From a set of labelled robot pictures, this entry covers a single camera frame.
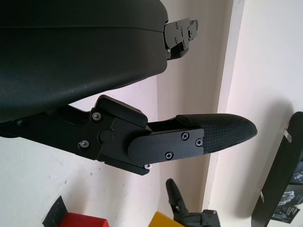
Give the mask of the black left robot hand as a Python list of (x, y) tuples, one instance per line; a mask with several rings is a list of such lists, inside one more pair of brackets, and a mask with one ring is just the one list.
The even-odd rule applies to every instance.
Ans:
[[(167, 68), (197, 36), (198, 21), (169, 22), (159, 0), (3, 0), (0, 135), (24, 138), (138, 175), (152, 164), (214, 153), (253, 138), (233, 114), (148, 122), (103, 95)], [(101, 94), (90, 111), (72, 103)]]

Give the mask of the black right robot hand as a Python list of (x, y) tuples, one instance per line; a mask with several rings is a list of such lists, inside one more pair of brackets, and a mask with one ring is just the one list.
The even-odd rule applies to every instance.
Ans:
[(200, 213), (190, 213), (173, 179), (170, 178), (166, 181), (166, 190), (174, 221), (185, 227), (221, 226), (218, 213), (215, 210), (203, 210)]

